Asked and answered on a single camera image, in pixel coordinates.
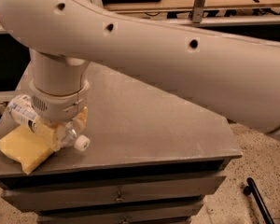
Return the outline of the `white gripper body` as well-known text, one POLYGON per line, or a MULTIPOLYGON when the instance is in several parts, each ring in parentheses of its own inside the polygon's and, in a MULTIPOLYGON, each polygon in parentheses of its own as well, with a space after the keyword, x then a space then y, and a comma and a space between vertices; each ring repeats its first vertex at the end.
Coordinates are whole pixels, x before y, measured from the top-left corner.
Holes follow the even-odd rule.
POLYGON ((35 112, 52 123, 60 123, 73 119, 87 105, 90 83, 85 80, 80 91, 62 96, 44 93, 33 81, 30 82, 29 88, 35 112))

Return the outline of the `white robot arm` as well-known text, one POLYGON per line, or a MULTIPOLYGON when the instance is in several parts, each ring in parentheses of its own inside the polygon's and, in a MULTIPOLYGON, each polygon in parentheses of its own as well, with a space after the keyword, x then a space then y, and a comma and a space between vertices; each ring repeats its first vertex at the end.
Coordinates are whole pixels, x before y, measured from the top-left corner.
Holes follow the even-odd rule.
POLYGON ((280 141, 280 43, 109 12, 87 0, 0 0, 25 47, 99 63, 280 141))

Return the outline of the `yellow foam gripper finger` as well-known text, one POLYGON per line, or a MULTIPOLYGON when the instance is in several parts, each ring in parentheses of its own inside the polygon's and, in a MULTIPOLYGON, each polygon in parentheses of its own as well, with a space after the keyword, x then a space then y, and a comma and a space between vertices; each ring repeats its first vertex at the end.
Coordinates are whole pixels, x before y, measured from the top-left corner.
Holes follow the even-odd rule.
POLYGON ((88 108, 86 106, 73 118, 74 128, 83 132, 87 125, 88 108))
POLYGON ((44 139, 45 144, 54 151, 58 151, 63 147, 62 139, 65 136, 64 125, 58 123, 57 125, 49 126, 43 119, 38 119, 35 122, 35 133, 44 139))

